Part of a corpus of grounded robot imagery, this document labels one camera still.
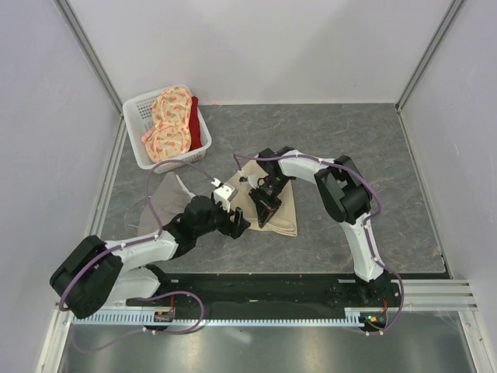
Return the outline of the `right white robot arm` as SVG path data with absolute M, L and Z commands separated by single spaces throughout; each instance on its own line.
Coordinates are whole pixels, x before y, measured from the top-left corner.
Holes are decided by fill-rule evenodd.
M 381 262 L 370 220 L 370 202 L 377 195 L 348 156 L 320 159 L 291 147 L 264 149 L 255 158 L 266 176 L 257 179 L 248 195 L 257 224 L 264 227 L 283 206 L 280 194 L 293 179 L 314 184 L 328 215 L 339 223 L 352 253 L 357 300 L 367 306 L 380 301 L 388 289 L 388 271 Z

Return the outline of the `beige cloth napkin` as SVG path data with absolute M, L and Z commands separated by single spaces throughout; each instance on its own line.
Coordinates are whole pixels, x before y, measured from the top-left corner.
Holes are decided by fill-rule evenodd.
M 250 160 L 240 169 L 243 169 L 247 173 L 254 173 L 257 176 L 283 175 L 283 171 L 277 162 L 257 162 L 255 160 Z M 231 202 L 231 206 L 233 208 L 240 207 L 243 210 L 245 220 L 251 224 L 251 230 L 259 232 L 275 232 L 289 237 L 297 236 L 297 217 L 291 181 L 283 188 L 283 191 L 280 194 L 282 202 L 280 209 L 263 228 L 260 228 L 257 224 L 255 205 L 249 197 L 250 189 L 245 189 L 240 186 L 237 173 L 229 179 L 228 183 L 230 183 L 238 191 L 237 195 Z

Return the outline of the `white plastic basket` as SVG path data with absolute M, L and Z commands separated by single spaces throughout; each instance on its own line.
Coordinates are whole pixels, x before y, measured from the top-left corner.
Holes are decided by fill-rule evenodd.
M 161 161 L 196 162 L 212 144 L 194 95 L 186 85 L 145 93 L 123 104 L 123 117 L 137 165 L 150 170 Z

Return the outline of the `orange floral cloth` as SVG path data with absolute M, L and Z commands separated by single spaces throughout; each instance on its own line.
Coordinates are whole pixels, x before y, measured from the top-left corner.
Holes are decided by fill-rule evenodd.
M 184 85 L 161 92 L 151 106 L 152 127 L 141 137 L 149 159 L 162 162 L 189 151 L 192 94 Z

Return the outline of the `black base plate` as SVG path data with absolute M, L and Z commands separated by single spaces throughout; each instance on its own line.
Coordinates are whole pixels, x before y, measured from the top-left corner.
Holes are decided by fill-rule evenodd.
M 189 291 L 205 305 L 214 302 L 321 303 L 333 308 L 397 307 L 401 290 L 390 274 L 370 283 L 353 274 L 165 274 L 159 270 L 157 297 L 170 291 Z

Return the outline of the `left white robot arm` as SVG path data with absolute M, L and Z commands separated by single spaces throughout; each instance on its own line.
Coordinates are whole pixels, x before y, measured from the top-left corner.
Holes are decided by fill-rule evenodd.
M 127 298 L 146 298 L 164 305 L 170 287 L 152 277 L 146 285 L 129 283 L 126 276 L 158 261 L 177 259 L 192 250 L 198 238 L 214 231 L 232 239 L 250 227 L 239 207 L 226 211 L 211 197 L 194 197 L 158 231 L 121 242 L 104 242 L 97 235 L 85 237 L 54 271 L 49 283 L 60 296 L 59 309 L 85 319 L 106 303 Z

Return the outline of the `red cloth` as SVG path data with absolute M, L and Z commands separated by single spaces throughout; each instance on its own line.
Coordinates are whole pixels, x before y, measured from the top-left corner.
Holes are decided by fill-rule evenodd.
M 197 150 L 198 148 L 202 147 L 198 106 L 199 100 L 196 96 L 193 96 L 189 118 L 189 132 L 191 137 L 191 144 L 189 148 L 190 151 Z

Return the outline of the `grey cloth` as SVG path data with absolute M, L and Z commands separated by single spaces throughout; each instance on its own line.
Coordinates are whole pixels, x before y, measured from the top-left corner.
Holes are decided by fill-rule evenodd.
M 183 213 L 186 205 L 192 200 L 179 186 L 175 173 L 167 173 L 150 201 L 160 218 L 162 225 L 167 225 L 177 214 Z M 141 213 L 137 227 L 138 235 L 151 234 L 158 230 L 158 223 L 149 206 Z

